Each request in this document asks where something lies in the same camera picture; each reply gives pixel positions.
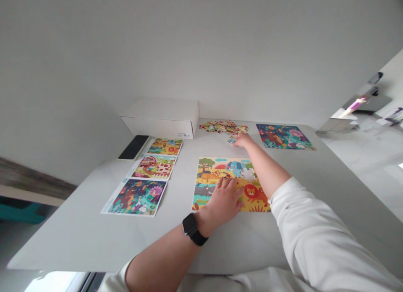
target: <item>white sleeve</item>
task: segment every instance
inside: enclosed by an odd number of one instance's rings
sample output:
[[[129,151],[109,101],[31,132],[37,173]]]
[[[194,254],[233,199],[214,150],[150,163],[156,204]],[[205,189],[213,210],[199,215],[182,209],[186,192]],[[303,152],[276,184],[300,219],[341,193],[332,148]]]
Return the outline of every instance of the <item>white sleeve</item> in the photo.
[[[401,291],[403,284],[295,179],[269,201],[293,273],[319,291]]]
[[[131,261],[132,260],[125,264],[117,274],[105,280],[99,287],[98,292],[129,292],[126,286],[125,276]]]

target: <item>smartwatch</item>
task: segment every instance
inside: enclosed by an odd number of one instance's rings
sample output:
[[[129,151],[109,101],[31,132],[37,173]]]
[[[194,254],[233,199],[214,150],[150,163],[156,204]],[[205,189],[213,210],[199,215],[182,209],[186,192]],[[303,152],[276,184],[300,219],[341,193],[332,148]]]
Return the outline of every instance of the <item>smartwatch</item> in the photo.
[[[194,213],[191,213],[187,217],[185,217],[184,220],[182,221],[182,225],[185,235],[188,235],[196,245],[201,247],[209,239],[205,238],[197,230],[197,222]]]

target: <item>white table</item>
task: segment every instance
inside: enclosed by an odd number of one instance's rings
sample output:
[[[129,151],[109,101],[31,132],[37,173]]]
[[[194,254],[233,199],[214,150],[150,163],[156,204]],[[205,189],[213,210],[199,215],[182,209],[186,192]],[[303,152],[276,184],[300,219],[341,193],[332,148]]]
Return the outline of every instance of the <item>white table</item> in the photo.
[[[263,147],[254,122],[253,139]],[[265,149],[317,198],[327,202],[357,240],[392,273],[403,277],[401,223],[336,155],[304,125],[317,151]],[[113,160],[96,168],[8,267],[60,271],[117,271],[133,256],[182,222],[191,211],[199,156],[247,157],[227,134],[197,129],[185,140],[155,218],[100,214],[133,162]],[[241,212],[203,246],[190,272],[235,274],[278,266],[289,268],[271,213]]]

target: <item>teal object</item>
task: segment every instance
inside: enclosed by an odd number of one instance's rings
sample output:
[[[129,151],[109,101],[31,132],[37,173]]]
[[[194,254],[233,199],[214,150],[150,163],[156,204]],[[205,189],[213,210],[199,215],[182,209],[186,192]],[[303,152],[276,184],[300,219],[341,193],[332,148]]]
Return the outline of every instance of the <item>teal object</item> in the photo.
[[[29,203],[25,205],[12,205],[12,202],[25,202],[20,200],[8,199],[0,197],[0,219],[5,221],[19,221],[29,224],[39,224],[43,222],[45,216],[37,214],[38,208],[41,204]]]

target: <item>white shirt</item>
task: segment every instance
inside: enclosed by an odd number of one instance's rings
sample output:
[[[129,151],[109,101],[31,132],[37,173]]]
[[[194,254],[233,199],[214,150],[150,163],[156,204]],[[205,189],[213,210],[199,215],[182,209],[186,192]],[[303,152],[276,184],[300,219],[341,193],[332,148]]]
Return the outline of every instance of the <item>white shirt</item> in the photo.
[[[233,276],[186,275],[186,291],[403,291],[394,277],[324,202],[295,178],[269,201],[292,272],[275,267]],[[128,292],[127,263],[98,291]]]

